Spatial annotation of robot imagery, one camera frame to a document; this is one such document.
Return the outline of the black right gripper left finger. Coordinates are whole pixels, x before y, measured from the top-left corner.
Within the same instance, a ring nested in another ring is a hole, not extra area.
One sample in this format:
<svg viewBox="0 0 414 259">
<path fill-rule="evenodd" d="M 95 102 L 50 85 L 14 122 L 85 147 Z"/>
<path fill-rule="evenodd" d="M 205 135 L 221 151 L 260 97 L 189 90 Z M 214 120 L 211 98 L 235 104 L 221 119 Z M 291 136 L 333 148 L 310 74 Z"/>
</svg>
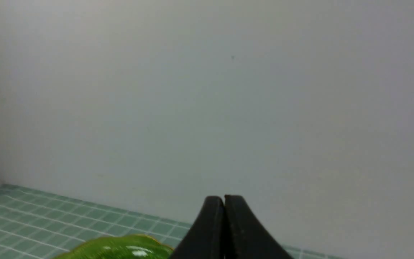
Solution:
<svg viewBox="0 0 414 259">
<path fill-rule="evenodd" d="M 223 259 L 224 218 L 223 200 L 218 196 L 206 197 L 196 220 L 169 258 Z"/>
</svg>

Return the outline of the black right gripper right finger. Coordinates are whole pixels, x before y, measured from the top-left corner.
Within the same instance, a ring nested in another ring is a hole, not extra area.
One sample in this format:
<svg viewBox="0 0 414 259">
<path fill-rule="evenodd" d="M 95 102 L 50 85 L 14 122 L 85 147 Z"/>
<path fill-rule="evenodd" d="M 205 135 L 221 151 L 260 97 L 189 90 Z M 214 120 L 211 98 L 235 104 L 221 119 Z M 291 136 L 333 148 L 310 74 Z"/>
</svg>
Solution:
<svg viewBox="0 0 414 259">
<path fill-rule="evenodd" d="M 226 259 L 290 259 L 240 195 L 225 195 Z"/>
</svg>

